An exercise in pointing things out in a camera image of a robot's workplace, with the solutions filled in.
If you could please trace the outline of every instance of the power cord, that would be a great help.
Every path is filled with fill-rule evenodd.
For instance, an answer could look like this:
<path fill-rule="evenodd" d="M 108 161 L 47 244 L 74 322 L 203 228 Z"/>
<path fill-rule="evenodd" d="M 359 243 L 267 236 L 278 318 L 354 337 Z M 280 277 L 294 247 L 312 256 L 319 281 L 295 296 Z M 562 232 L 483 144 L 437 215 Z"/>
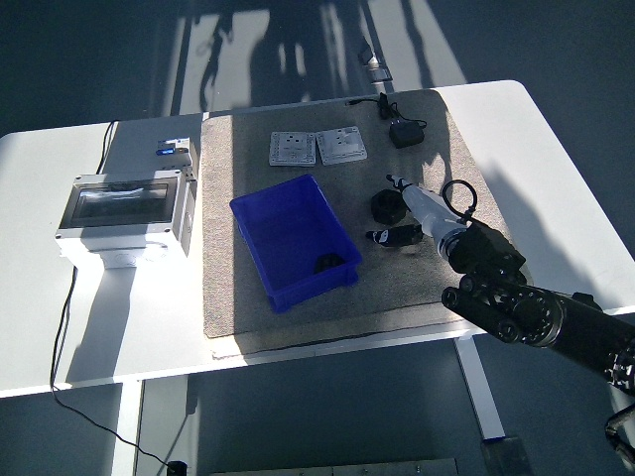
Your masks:
<path fill-rule="evenodd" d="M 106 132 L 104 133 L 103 145 L 102 145 L 102 148 L 101 148 L 101 160 L 99 161 L 99 166 L 97 167 L 97 174 L 98 175 L 103 172 L 103 166 L 105 164 L 106 156 L 107 156 L 106 142 L 108 142 L 108 147 L 109 147 L 110 146 L 110 142 L 112 141 L 112 134 L 114 132 L 114 126 L 115 126 L 116 123 L 117 123 L 117 121 L 111 121 L 110 124 L 108 124 L 108 128 L 106 129 Z M 161 459 L 159 456 L 157 456 L 157 455 L 155 455 L 153 453 L 150 453 L 148 451 L 144 451 L 137 443 L 134 443 L 132 441 L 128 441 L 127 439 L 123 438 L 119 433 L 114 431 L 113 429 L 110 429 L 107 426 L 104 426 L 102 424 L 97 423 L 90 416 L 87 416 L 85 413 L 81 412 L 80 410 L 78 410 L 78 409 L 76 409 L 74 407 L 71 407 L 70 405 L 65 404 L 64 402 L 62 402 L 60 400 L 60 398 L 56 394 L 56 391 L 60 390 L 55 385 L 56 372 L 58 370 L 58 365 L 60 364 L 60 360 L 62 359 L 62 348 L 60 347 L 60 337 L 62 335 L 62 329 L 64 329 L 65 326 L 68 326 L 68 323 L 70 321 L 70 300 L 72 298 L 72 292 L 75 289 L 76 282 L 77 282 L 77 266 L 73 266 L 72 267 L 72 278 L 70 280 L 70 287 L 68 288 L 68 294 L 66 295 L 66 299 L 65 299 L 65 301 L 63 303 L 62 315 L 60 317 L 60 326 L 58 327 L 58 333 L 56 335 L 56 341 L 55 341 L 55 344 L 53 346 L 53 359 L 51 361 L 51 375 L 49 377 L 49 386 L 51 387 L 51 393 L 53 394 L 53 398 L 55 399 L 56 403 L 58 405 L 60 405 L 62 408 L 70 410 L 74 414 L 79 415 L 80 417 L 84 418 L 86 421 L 88 421 L 89 423 L 93 424 L 94 426 L 97 426 L 98 428 L 101 428 L 101 429 L 104 429 L 104 430 L 108 431 L 109 433 L 111 433 L 115 437 L 117 437 L 117 439 L 119 439 L 121 442 L 129 444 L 129 445 L 134 446 L 135 448 L 137 448 L 139 450 L 139 452 L 141 452 L 141 453 L 143 453 L 143 454 L 145 454 L 147 456 L 151 456 L 151 457 L 155 458 L 157 461 L 159 461 L 161 464 L 163 464 L 164 466 L 166 466 L 168 468 L 168 474 L 185 474 L 185 473 L 180 473 L 180 471 L 183 471 L 183 465 L 185 465 L 181 461 L 166 462 L 163 459 Z"/>
<path fill-rule="evenodd" d="M 388 96 L 383 92 L 379 94 L 379 99 L 373 99 L 371 97 L 364 97 L 361 99 L 351 99 L 346 102 L 348 106 L 354 106 L 355 104 L 359 104 L 360 102 L 375 102 L 379 108 L 379 117 L 382 119 L 402 119 L 404 121 L 416 122 L 421 126 L 422 129 L 428 126 L 428 122 L 423 119 L 409 119 L 404 117 L 404 115 L 399 112 L 399 108 L 397 107 L 397 102 L 388 102 Z"/>
<path fill-rule="evenodd" d="M 379 108 L 379 117 L 383 120 L 390 119 L 390 129 L 388 136 L 397 149 L 415 146 L 424 142 L 426 134 L 424 129 L 428 123 L 423 119 L 409 119 L 405 117 L 399 108 L 397 102 L 388 102 L 388 96 L 383 92 L 379 94 L 379 99 L 361 98 L 351 99 L 346 104 L 354 106 L 360 102 L 375 102 Z"/>

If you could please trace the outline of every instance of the gray floor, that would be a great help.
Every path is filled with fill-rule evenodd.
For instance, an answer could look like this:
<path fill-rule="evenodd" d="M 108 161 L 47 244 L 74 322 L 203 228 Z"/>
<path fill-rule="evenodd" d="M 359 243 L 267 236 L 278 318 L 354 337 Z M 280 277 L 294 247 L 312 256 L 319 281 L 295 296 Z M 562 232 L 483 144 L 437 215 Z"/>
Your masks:
<path fill-rule="evenodd" d="M 372 88 L 354 55 L 365 34 L 383 52 L 397 90 L 524 83 L 635 250 L 631 2 L 4 7 L 0 135 L 365 94 Z M 603 440 L 611 402 L 601 381 L 549 352 L 487 336 L 477 347 L 503 425 L 523 438 L 536 474 L 626 472 Z M 451 343 L 438 342 L 150 382 L 142 442 L 166 455 L 185 422 L 171 455 L 200 474 L 420 457 L 454 457 L 463 474 L 484 474 L 451 353 Z M 196 392 L 186 407 L 180 401 L 190 387 Z M 64 395 L 113 422 L 118 388 Z M 7 429 L 0 447 L 10 456 L 3 471 L 109 472 L 111 438 L 53 407 L 49 396 L 0 402 L 0 421 Z M 156 474 L 144 464 L 139 474 Z"/>

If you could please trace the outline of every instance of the black power adapter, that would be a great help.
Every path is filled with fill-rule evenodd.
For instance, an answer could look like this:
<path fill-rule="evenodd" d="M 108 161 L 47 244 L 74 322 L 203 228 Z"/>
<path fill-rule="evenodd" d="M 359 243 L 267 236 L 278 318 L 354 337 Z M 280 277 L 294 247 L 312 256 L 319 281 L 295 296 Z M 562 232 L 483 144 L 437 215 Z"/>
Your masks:
<path fill-rule="evenodd" d="M 418 122 L 400 119 L 393 119 L 388 135 L 397 149 L 421 144 L 426 137 L 424 128 Z"/>

